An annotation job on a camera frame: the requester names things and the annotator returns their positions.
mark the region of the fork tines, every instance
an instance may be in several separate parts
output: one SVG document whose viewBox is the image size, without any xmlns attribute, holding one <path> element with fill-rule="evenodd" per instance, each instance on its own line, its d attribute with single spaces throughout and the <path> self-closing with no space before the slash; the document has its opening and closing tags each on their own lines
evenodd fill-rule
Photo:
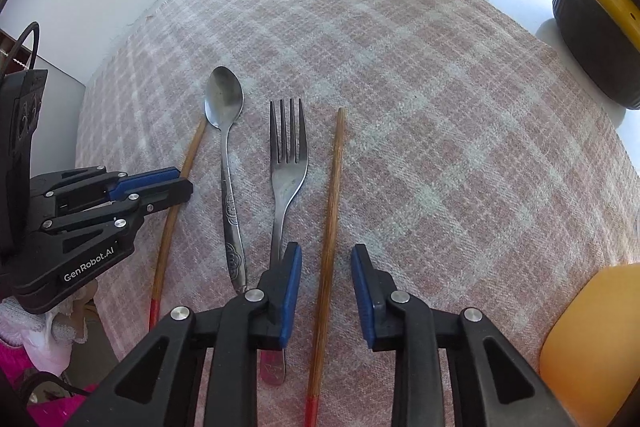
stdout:
<svg viewBox="0 0 640 427">
<path fill-rule="evenodd" d="M 300 145 L 296 144 L 296 119 L 293 98 L 289 99 L 289 148 L 287 148 L 287 117 L 284 100 L 280 100 L 280 137 L 278 137 L 278 122 L 276 121 L 275 105 L 270 106 L 270 139 L 271 164 L 299 163 L 306 161 L 306 124 L 305 112 L 302 109 L 302 99 L 298 99 L 298 125 L 300 127 Z"/>
</svg>

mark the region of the metal spoon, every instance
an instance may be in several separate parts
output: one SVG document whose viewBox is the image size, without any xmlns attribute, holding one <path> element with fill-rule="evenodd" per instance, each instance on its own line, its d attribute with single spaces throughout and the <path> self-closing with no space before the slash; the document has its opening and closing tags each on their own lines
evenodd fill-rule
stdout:
<svg viewBox="0 0 640 427">
<path fill-rule="evenodd" d="M 236 203 L 231 190 L 231 172 L 229 172 L 226 141 L 231 126 L 242 111 L 243 103 L 242 86 L 236 76 L 224 66 L 213 70 L 207 81 L 204 112 L 209 123 L 222 132 L 220 138 L 222 152 L 220 185 L 222 187 L 222 224 L 225 231 L 226 265 L 229 269 L 231 283 L 238 294 L 246 291 L 246 263 L 240 239 Z"/>
</svg>

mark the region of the spoon handle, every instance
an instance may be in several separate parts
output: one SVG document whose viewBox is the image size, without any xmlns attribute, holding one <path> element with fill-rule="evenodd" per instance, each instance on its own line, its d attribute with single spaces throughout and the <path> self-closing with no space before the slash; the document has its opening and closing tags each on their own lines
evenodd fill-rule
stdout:
<svg viewBox="0 0 640 427">
<path fill-rule="evenodd" d="M 220 162 L 220 187 L 222 188 L 222 227 L 225 232 L 226 266 L 231 277 L 231 284 L 236 293 L 243 294 L 246 291 L 246 263 L 244 261 L 244 249 L 240 239 L 240 227 L 238 226 L 238 214 L 236 202 L 231 189 L 231 172 L 229 171 L 229 158 L 226 151 L 226 139 L 228 131 L 222 133 L 222 161 Z"/>
</svg>

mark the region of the spoon bowl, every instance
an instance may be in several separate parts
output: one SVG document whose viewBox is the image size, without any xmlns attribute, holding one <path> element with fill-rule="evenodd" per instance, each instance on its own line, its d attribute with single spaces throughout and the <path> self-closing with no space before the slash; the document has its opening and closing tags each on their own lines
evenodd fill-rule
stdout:
<svg viewBox="0 0 640 427">
<path fill-rule="evenodd" d="M 244 93 L 238 78 L 228 68 L 218 66 L 207 81 L 204 101 L 207 120 L 217 129 L 228 130 L 240 115 L 243 104 Z"/>
</svg>

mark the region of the blue gripper pad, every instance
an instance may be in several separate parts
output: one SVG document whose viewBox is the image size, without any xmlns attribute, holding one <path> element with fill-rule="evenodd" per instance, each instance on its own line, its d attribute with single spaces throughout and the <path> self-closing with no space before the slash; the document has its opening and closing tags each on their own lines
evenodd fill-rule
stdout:
<svg viewBox="0 0 640 427">
<path fill-rule="evenodd" d="M 302 274 L 302 248 L 296 246 L 293 254 L 293 264 L 287 281 L 287 291 L 282 300 L 282 329 L 280 330 L 280 349 L 287 347 L 291 332 L 293 331 L 293 317 L 296 314 L 296 302 L 298 301 L 298 288 L 300 288 L 300 274 Z"/>
<path fill-rule="evenodd" d="M 118 201 L 124 199 L 127 192 L 131 192 L 132 190 L 138 190 L 139 188 L 148 187 L 149 185 L 175 180 L 179 177 L 180 171 L 175 167 L 127 176 L 126 178 L 122 178 L 121 181 L 118 181 L 115 188 L 109 191 L 109 199 L 110 201 Z"/>
<path fill-rule="evenodd" d="M 367 280 L 362 268 L 362 261 L 357 249 L 351 250 L 351 279 L 353 280 L 353 290 L 356 294 L 356 302 L 358 304 L 358 315 L 360 316 L 360 328 L 362 336 L 367 341 L 369 349 L 373 348 L 373 342 L 376 338 L 374 329 L 373 301 L 367 287 Z"/>
</svg>

